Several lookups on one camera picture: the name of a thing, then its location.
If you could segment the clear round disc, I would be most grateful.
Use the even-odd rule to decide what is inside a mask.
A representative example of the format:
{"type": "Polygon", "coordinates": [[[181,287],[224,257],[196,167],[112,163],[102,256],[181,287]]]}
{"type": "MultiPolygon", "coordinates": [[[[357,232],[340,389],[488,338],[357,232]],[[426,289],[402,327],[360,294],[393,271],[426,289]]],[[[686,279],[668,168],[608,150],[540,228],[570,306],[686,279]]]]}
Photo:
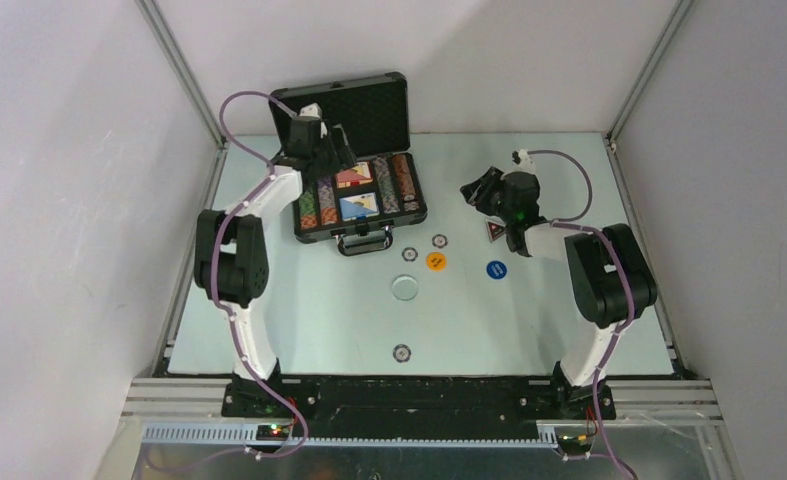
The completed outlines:
{"type": "Polygon", "coordinates": [[[392,295],[400,301],[410,301],[419,294],[419,283],[411,275],[399,275],[391,283],[392,295]]]}

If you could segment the triangular dealer button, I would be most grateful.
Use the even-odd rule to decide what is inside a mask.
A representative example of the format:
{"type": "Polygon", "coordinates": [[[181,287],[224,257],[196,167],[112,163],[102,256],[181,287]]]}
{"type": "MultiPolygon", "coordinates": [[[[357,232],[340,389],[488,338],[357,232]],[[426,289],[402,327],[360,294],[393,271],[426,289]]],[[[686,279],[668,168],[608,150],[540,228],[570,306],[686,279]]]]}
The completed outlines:
{"type": "Polygon", "coordinates": [[[494,220],[488,219],[486,221],[486,228],[488,232],[488,238],[491,243],[497,241],[506,234],[506,226],[494,220]]]}

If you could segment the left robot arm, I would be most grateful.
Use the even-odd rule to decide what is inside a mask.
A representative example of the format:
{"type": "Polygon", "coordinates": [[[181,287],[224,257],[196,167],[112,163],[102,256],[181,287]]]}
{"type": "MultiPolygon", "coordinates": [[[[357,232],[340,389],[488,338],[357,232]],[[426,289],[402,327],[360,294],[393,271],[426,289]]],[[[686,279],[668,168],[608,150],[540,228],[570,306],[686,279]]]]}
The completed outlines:
{"type": "Polygon", "coordinates": [[[290,118],[282,151],[267,163],[257,186],[236,205],[198,216],[194,281],[228,319],[234,373],[255,381],[246,402],[261,416],[277,414],[285,403],[284,388],[268,379],[278,359],[257,306],[270,274],[266,227],[319,179],[356,163],[343,127],[325,120],[311,104],[290,118]]]}

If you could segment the red playing card box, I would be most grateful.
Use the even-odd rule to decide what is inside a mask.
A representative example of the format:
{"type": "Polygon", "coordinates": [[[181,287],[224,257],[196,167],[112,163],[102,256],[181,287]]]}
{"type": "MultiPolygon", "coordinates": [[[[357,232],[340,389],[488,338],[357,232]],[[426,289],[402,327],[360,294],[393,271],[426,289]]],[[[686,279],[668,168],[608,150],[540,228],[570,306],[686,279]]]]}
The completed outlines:
{"type": "Polygon", "coordinates": [[[362,161],[350,169],[337,173],[334,181],[338,189],[348,189],[369,185],[374,182],[374,177],[370,164],[367,161],[362,161]]]}

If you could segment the black poker set case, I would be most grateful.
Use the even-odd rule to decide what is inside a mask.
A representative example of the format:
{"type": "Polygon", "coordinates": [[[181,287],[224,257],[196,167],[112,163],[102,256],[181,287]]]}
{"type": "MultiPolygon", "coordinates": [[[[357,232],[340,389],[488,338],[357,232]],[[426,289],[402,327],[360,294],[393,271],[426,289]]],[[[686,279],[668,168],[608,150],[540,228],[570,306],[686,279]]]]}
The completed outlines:
{"type": "Polygon", "coordinates": [[[293,233],[303,244],[332,240],[357,256],[389,249],[397,228],[428,215],[410,152],[408,83],[398,71],[272,91],[270,111],[281,142],[293,111],[316,104],[323,119],[345,130],[353,166],[312,182],[294,202],[293,233]]]}

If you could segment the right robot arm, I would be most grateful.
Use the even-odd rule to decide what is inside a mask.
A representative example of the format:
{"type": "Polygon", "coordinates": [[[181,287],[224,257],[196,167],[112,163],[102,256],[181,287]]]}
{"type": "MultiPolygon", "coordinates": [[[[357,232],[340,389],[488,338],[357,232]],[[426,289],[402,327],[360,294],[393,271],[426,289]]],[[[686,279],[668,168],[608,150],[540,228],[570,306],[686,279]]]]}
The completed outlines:
{"type": "Polygon", "coordinates": [[[634,232],[625,223],[596,228],[547,219],[540,213],[540,181],[525,170],[491,167],[460,193],[479,213],[501,221],[511,252],[551,256],[567,266],[586,323],[556,364],[562,383],[552,388],[550,402],[562,417],[579,416],[591,403],[588,388],[604,379],[623,332],[657,301],[658,285],[634,232]]]}

